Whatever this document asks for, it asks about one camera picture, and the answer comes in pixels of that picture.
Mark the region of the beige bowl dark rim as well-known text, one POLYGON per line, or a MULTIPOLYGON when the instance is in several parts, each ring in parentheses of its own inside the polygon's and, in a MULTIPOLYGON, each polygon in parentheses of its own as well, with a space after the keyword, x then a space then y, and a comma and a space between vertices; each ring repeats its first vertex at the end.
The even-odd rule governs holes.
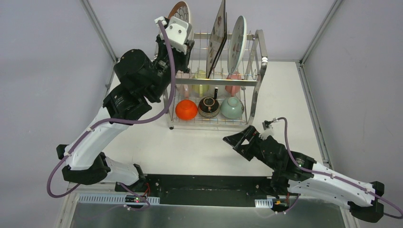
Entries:
POLYGON ((220 112, 220 104, 217 99, 213 97, 204 97, 198 104, 198 113, 202 117, 213 118, 220 112))

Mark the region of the white ribbed mug black rim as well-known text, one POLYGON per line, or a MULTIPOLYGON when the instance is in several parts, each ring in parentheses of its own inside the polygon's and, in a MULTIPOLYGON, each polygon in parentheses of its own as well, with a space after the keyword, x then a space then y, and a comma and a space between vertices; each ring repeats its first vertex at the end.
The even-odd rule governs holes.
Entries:
MULTIPOLYGON (((222 72, 214 72, 210 75, 210 79, 222 79, 222 72)), ((224 99, 226 95, 226 90, 225 90, 225 85, 209 85, 209 90, 207 95, 209 96, 214 96, 215 89, 218 89, 217 91, 217 99, 224 99)))

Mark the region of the square floral plate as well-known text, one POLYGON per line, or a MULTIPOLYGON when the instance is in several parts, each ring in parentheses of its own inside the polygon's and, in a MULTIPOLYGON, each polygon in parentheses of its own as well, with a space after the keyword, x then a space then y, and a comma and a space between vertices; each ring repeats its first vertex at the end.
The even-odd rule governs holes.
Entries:
POLYGON ((227 40, 226 0, 222 0, 217 13, 207 49, 206 76, 210 78, 227 40))

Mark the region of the mint green bowl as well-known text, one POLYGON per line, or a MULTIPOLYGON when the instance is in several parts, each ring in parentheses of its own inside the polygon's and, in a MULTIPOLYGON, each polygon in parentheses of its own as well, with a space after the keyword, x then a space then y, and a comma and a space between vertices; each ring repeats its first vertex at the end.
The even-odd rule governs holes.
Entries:
POLYGON ((221 113, 226 118, 238 119, 244 113, 244 104, 236 97, 225 98, 221 103, 221 113))

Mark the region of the brown floral round plate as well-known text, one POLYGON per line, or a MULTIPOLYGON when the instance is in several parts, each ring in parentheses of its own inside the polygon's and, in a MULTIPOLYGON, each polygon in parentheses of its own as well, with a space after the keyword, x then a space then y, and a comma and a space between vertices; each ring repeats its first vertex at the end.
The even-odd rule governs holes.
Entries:
POLYGON ((170 19, 172 16, 192 24, 192 13, 189 5, 185 1, 177 2, 174 5, 167 18, 170 19))

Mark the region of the orange plastic bowl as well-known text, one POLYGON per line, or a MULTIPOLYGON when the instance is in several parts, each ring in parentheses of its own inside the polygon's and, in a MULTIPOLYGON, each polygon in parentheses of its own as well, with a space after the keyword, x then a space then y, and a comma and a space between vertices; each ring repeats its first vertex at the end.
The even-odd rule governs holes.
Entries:
POLYGON ((185 99, 177 104, 175 113, 179 119, 188 121, 197 115, 198 107, 195 102, 185 99))

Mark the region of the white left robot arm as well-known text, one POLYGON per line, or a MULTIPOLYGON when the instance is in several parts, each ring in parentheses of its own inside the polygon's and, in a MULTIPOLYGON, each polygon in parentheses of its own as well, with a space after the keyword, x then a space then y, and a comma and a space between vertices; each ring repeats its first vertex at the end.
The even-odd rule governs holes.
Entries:
POLYGON ((139 49, 124 53, 114 66, 119 79, 103 100, 98 114, 88 129, 70 145, 57 147, 58 157, 65 162, 63 179, 82 185, 102 181, 119 182, 133 192, 145 186, 141 168, 107 157, 103 149, 121 132, 134 124, 142 124, 142 116, 158 103, 178 71, 189 72, 193 40, 183 43, 184 52, 167 48, 163 38, 157 37, 158 54, 150 60, 139 49))

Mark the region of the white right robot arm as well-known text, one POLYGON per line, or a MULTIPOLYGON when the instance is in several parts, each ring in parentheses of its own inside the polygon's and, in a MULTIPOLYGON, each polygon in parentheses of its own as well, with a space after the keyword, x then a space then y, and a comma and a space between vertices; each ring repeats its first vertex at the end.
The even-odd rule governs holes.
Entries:
POLYGON ((383 195, 384 184, 370 183, 344 176, 300 152, 288 152, 285 145, 271 135, 263 139, 252 125, 243 131, 225 136, 229 144, 248 161, 258 159, 273 170, 269 179, 260 184, 270 196, 307 195, 349 210, 353 217, 371 223, 384 215, 384 206, 373 196, 383 195))

